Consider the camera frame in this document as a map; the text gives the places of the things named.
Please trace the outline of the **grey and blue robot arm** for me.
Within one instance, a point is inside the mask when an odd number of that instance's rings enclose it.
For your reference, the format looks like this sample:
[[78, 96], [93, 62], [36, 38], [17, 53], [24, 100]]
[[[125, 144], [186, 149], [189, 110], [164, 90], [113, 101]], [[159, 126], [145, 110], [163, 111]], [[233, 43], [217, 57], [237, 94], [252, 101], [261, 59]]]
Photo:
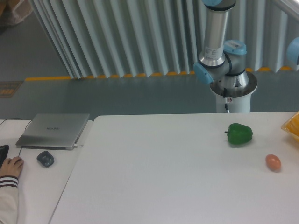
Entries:
[[299, 3], [296, 0], [205, 0], [204, 44], [193, 69], [211, 83], [238, 64], [278, 71], [299, 67]]

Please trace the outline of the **person's hand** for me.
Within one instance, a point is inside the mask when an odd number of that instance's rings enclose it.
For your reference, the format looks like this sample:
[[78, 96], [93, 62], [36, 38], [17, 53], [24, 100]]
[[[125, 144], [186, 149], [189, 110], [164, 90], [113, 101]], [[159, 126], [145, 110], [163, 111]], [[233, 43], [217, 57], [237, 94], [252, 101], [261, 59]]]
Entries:
[[24, 165], [24, 160], [21, 157], [6, 158], [0, 168], [0, 176], [10, 176], [19, 178]]

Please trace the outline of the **white striped sleeve forearm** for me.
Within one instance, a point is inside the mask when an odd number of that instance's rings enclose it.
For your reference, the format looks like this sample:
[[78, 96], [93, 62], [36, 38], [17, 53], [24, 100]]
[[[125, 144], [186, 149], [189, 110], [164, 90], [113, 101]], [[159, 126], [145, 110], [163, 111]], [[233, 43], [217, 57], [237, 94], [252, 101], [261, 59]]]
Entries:
[[18, 178], [0, 177], [0, 223], [16, 224], [18, 218]]

